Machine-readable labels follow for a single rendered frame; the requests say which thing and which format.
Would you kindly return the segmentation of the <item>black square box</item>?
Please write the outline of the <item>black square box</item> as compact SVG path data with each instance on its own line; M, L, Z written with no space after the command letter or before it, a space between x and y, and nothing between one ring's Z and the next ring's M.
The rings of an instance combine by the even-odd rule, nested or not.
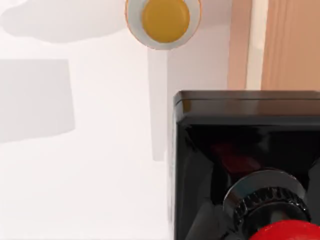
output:
M320 91L182 90L173 107L170 240L320 226Z

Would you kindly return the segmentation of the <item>wooden cupboard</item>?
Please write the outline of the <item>wooden cupboard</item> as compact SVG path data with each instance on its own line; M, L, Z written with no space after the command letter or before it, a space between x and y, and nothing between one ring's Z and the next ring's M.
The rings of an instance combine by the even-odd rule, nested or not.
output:
M320 91L320 0L232 0L227 88Z

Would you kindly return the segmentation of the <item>red knob with metal collar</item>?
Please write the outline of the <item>red knob with metal collar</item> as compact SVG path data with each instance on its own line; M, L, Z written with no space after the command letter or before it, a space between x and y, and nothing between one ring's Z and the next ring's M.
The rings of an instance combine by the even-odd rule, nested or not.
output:
M287 172L251 172L229 188L222 206L240 240L320 240L307 192Z

